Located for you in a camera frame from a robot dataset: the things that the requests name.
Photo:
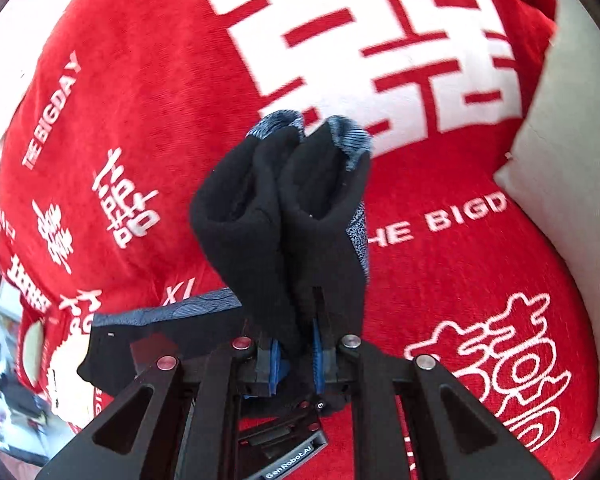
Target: blue patterned fabric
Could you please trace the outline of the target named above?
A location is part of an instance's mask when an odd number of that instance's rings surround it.
[[[203,314],[222,312],[241,306],[240,301],[230,288],[221,288],[168,306],[138,308],[122,314],[96,314],[92,325],[96,327],[112,325],[146,326],[158,321],[202,316]]]
[[[280,343],[273,339],[271,343],[271,362],[269,364],[269,395],[277,393],[277,384],[280,381]]]
[[[360,202],[360,205],[355,210],[355,214],[347,227],[347,235],[351,239],[353,249],[357,254],[357,259],[360,260],[360,265],[364,269],[366,281],[369,281],[369,242],[366,234],[366,214],[365,203]]]
[[[341,149],[349,158],[347,171],[353,171],[364,153],[371,151],[371,136],[354,121],[342,116],[331,116],[327,119],[333,136],[333,144]],[[355,249],[360,265],[365,271],[366,280],[369,280],[369,246],[366,234],[365,204],[360,202],[353,218],[347,227],[347,234]]]
[[[333,136],[333,144],[341,149],[349,158],[347,171],[357,167],[360,157],[371,152],[371,136],[354,121],[341,115],[333,115],[327,119]]]
[[[313,320],[313,383],[318,395],[324,393],[324,366],[322,362],[322,339],[318,321]]]
[[[267,115],[249,130],[247,136],[262,140],[285,126],[295,126],[300,134],[300,140],[304,139],[304,117],[295,110],[278,110]]]

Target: red fabric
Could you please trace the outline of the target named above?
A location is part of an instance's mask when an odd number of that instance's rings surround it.
[[[267,107],[303,110],[311,126],[345,113],[373,132],[380,155],[366,193],[365,338],[407,358],[436,354],[558,480],[571,478],[593,449],[590,326],[561,258],[492,180],[542,71],[551,0],[279,2],[74,0],[65,12],[0,167],[0,268],[28,299],[21,342],[32,322],[45,322],[40,378],[30,386],[49,394],[49,377],[71,371],[58,349],[84,341],[96,310],[222,286],[190,231],[188,205]],[[344,62],[349,70],[330,76]],[[31,142],[40,152],[23,163]],[[117,148],[117,176],[99,180]],[[134,215],[159,216],[145,232],[136,225],[144,235],[126,248],[113,231],[128,219],[107,230],[100,202],[123,179],[134,186],[127,206],[141,194]],[[48,225],[32,201],[50,213]],[[71,239],[56,262],[41,236],[47,227],[52,249]],[[84,398],[72,388],[75,400],[61,396],[69,415]],[[93,397],[97,414],[110,399]],[[352,478],[349,420],[347,411],[325,421],[331,444],[297,478]]]

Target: triangular cutout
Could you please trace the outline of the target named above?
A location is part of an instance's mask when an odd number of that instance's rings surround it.
[[[441,396],[453,433],[464,454],[475,453],[497,442],[495,433],[484,425],[451,388],[443,386]]]
[[[136,435],[152,395],[153,390],[151,388],[146,386],[140,388],[122,408],[94,433],[93,442],[116,453],[128,454],[136,441]]]

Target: sock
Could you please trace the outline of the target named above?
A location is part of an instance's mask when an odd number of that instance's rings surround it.
[[[362,332],[370,146],[367,132],[334,116],[293,152],[280,176],[283,250],[303,333],[311,334],[318,309],[336,338]]]
[[[190,207],[200,247],[256,324],[289,357],[304,343],[290,301],[280,248],[276,181],[303,133],[302,115],[262,119],[206,178]]]
[[[78,375],[115,397],[136,378],[139,365],[144,368],[165,354],[183,360],[207,355],[242,335],[247,320],[228,288],[168,306],[96,314]],[[147,338],[150,348],[142,348]]]

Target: white cushion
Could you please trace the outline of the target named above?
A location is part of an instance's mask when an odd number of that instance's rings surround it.
[[[600,437],[600,31],[578,0],[560,0],[558,26],[512,160],[496,173],[496,182],[555,245],[582,294],[599,361],[595,440]]]
[[[42,322],[37,321],[29,327],[22,341],[22,367],[32,386],[38,384],[44,339]]]

